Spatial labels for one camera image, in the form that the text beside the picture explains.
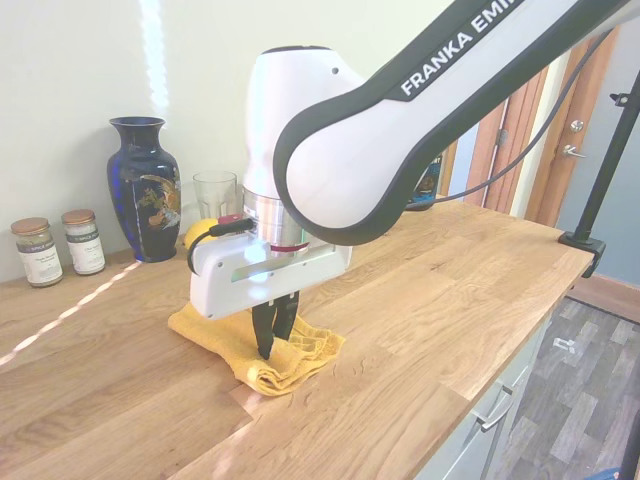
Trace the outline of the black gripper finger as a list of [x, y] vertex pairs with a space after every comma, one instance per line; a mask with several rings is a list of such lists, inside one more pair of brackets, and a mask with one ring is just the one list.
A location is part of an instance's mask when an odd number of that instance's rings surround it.
[[276, 306], [273, 302], [256, 305], [251, 310], [252, 324], [257, 342], [258, 353], [264, 360], [270, 358], [274, 341], [273, 322]]
[[274, 301], [276, 317], [273, 324], [274, 336], [288, 341], [297, 318], [299, 293], [293, 292]]

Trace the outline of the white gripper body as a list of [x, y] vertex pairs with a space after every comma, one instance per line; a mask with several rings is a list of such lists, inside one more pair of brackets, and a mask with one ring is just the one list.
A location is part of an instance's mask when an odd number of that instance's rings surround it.
[[342, 275], [352, 249], [318, 239], [293, 256], [274, 256], [270, 245], [250, 234], [225, 236], [193, 252], [190, 303], [218, 320]]

